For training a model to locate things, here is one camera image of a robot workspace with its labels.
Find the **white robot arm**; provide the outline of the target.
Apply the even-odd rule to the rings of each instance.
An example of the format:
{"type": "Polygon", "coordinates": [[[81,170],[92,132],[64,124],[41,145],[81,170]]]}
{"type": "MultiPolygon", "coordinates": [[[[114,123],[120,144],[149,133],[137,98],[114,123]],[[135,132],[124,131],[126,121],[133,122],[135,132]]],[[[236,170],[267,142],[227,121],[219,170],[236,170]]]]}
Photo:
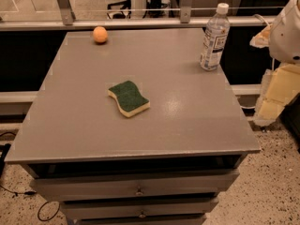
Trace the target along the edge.
{"type": "Polygon", "coordinates": [[[250,41],[256,48],[269,49],[279,61],[278,68],[267,69],[262,76],[254,123],[266,127],[274,123],[300,93],[300,0],[290,0],[284,9],[250,41]]]}

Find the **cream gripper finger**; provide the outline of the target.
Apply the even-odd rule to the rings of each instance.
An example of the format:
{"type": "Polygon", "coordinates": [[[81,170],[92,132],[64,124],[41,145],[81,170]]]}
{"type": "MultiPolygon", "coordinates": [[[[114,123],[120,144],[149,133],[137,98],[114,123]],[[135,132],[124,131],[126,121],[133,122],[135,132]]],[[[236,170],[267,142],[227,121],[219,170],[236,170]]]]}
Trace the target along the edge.
{"type": "Polygon", "coordinates": [[[274,123],[284,108],[300,93],[300,65],[281,63],[262,76],[261,94],[257,99],[254,124],[267,127],[274,123]]]}
{"type": "Polygon", "coordinates": [[[264,29],[254,36],[249,45],[255,48],[266,48],[269,46],[269,37],[270,37],[271,25],[267,25],[264,29]]]}

